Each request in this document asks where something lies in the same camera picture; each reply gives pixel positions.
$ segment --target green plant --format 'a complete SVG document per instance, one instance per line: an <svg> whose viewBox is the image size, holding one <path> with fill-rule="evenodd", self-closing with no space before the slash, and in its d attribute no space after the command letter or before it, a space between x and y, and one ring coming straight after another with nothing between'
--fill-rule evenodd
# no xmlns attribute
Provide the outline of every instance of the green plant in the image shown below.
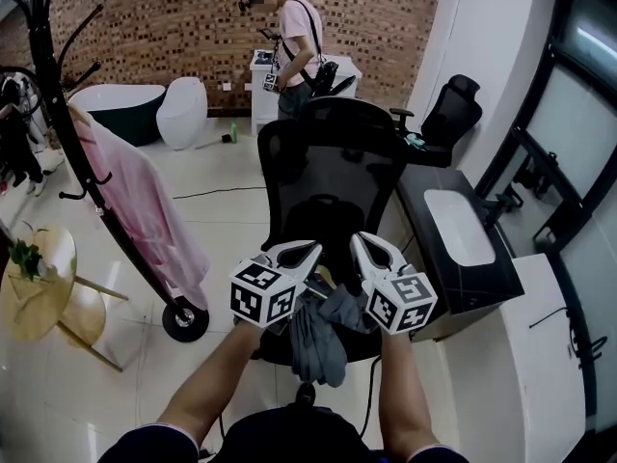
<svg viewBox="0 0 617 463"><path fill-rule="evenodd" d="M35 276L40 275L39 261L41 259L38 245L26 245L23 240L17 240L11 248L11 260L19 266L21 276L30 281L33 281Z"/></svg>

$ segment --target pink garment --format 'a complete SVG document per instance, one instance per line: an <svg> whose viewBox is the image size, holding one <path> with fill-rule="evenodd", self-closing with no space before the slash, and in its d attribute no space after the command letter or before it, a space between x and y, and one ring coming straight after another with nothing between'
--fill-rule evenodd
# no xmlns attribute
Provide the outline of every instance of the pink garment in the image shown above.
<svg viewBox="0 0 617 463"><path fill-rule="evenodd" d="M317 31L319 44L323 48L324 39L321 26L321 17L319 17L317 10L307 0L287 0L279 10L279 27L285 44L289 47L289 50L294 54L294 56L300 51L300 46L298 46L298 43L296 43L296 41L292 38L298 36L308 37L308 41L314 46L315 56L310 59L310 62L307 63L305 70L310 77L314 78L319 70L319 57L316 55L317 46L315 44L315 38L312 35L312 30L310 29L310 20L307 10L299 4L298 1L308 7L308 11L310 12L312 20L315 23L315 30ZM287 53L281 46L279 48L279 64L281 65L281 69L287 67L290 63L291 61L289 60ZM287 82L287 86L297 86L303 82L304 79L302 78L302 75L297 73L289 80L289 82Z"/></svg>
<svg viewBox="0 0 617 463"><path fill-rule="evenodd" d="M167 195L154 165L137 148L114 135L87 113L90 126L74 122L94 174L111 180L99 186L146 262L161 283L179 288L194 306L207 309L200 287L210 267Z"/></svg>

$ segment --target brick wall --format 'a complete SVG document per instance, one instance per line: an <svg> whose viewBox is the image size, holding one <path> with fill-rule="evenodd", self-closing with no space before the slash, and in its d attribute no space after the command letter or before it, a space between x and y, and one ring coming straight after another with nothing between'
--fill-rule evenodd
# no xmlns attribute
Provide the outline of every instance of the brick wall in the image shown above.
<svg viewBox="0 0 617 463"><path fill-rule="evenodd" d="M358 97L404 106L416 80L437 0L309 0L324 23L325 52L351 56L364 77ZM73 44L63 73L76 78L94 60L92 82L168 85L199 76L210 106L250 108L244 83L253 50L271 45L257 32L276 18L243 15L237 0L54 0L56 54L96 4L104 10ZM25 25L13 11L0 23L0 63L30 62ZM222 83L231 82L230 93Z"/></svg>

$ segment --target pink t-shirt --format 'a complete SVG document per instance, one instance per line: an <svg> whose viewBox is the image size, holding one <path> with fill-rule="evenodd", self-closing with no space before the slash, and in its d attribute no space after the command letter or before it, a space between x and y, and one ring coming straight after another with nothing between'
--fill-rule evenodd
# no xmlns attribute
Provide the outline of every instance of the pink t-shirt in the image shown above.
<svg viewBox="0 0 617 463"><path fill-rule="evenodd" d="M323 30L319 13L307 0L300 1L307 6L312 20L315 23L315 30L317 31L319 44L323 47ZM285 44L289 47L289 50L294 55L298 54L298 52L300 51L300 46L298 46L296 41L294 41L292 38L298 36L308 36L309 42L311 42L314 46L315 56L310 59L310 62L307 63L307 65L305 66L305 70L308 72L308 75L310 77L315 77L317 75L317 71L319 70L319 57L317 56L317 46L315 44L315 39L312 35L312 30L310 28L310 20L309 15L307 14L307 10L298 3L298 0L287 0L281 7L281 9L279 10L279 27L281 30L281 36L284 39ZM290 62L291 61L289 60L289 57L281 46L279 48L279 64L281 66L281 69L287 67ZM302 78L302 75L298 73L294 75L289 80L289 82L287 82L287 86L297 86L298 84L302 84L302 82L304 82L304 79Z"/></svg>

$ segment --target black countertop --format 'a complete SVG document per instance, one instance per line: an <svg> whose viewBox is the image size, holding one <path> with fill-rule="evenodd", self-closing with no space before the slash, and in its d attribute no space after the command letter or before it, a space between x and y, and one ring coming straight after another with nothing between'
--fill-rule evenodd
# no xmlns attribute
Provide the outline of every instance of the black countertop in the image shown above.
<svg viewBox="0 0 617 463"><path fill-rule="evenodd" d="M450 257L424 199L428 189L452 190L465 196L481 222L486 211L458 170L408 165L403 172L397 191L406 206L428 278L444 298L438 302L431 321L447 311L466 313L522 295L523 286L495 227L487 230L495 250L494 262L462 266Z"/></svg>

